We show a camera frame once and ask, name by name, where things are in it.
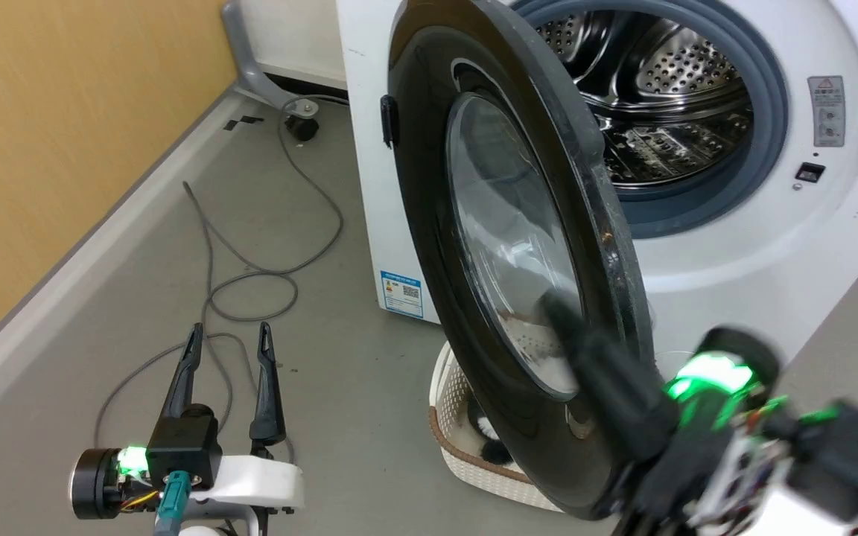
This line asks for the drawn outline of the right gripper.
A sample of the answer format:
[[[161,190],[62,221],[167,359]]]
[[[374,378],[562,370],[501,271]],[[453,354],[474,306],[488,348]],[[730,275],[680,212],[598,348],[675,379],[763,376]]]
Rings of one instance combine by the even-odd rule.
[[[544,319],[610,448],[631,462],[658,457],[613,535],[851,532],[836,461],[851,408],[797,414],[772,396],[781,370],[763,340],[716,327],[664,384],[561,295],[544,293]]]

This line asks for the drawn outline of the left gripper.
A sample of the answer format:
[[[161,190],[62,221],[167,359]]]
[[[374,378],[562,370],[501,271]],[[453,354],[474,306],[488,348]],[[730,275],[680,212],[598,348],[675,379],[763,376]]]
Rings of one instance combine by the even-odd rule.
[[[194,323],[178,360],[160,418],[179,418],[193,400],[194,374],[200,366],[204,328]],[[273,447],[287,438],[273,334],[260,322],[258,394],[250,424],[254,445]],[[305,505],[299,466],[252,455],[225,455],[211,488],[193,484],[179,501],[153,484],[145,447],[88,449],[69,475],[69,505],[81,520],[110,520],[120,514],[155,514],[167,521],[259,521],[292,514]]]

